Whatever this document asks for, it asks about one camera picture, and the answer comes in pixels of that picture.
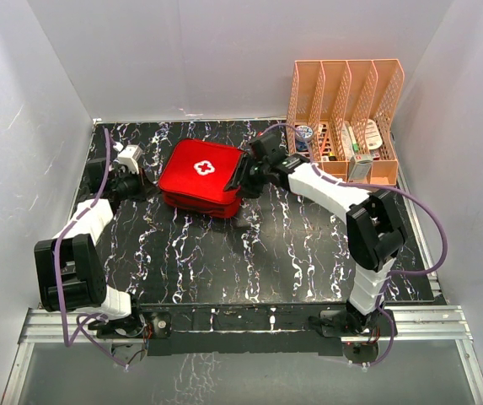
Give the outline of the red black medicine case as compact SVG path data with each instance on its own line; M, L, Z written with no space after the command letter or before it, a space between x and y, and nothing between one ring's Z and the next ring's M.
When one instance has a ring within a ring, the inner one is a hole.
M180 140L173 148L158 179L163 200L173 208L229 219L238 211L241 198L228 183L244 152L233 146Z

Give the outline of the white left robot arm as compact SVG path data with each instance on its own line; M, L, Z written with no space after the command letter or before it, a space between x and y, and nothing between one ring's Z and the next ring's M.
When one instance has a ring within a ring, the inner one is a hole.
M62 231L35 244L35 268L46 311L91 311L91 330L135 337L146 317L131 294L107 284L96 244L121 203L145 202L153 184L139 164L140 147L117 144L115 150L113 162L98 158L86 164L85 199Z

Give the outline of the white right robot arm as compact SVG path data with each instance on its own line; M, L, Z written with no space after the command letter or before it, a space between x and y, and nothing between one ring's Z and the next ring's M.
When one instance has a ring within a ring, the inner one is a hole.
M407 232L391 190L372 191L325 173L301 154L287 154L281 138L263 132L250 140L250 151L237 163L226 190L257 198L272 184L306 197L346 225L348 251L355 262L346 308L333 321L344 332L367 334L384 311L384 291Z

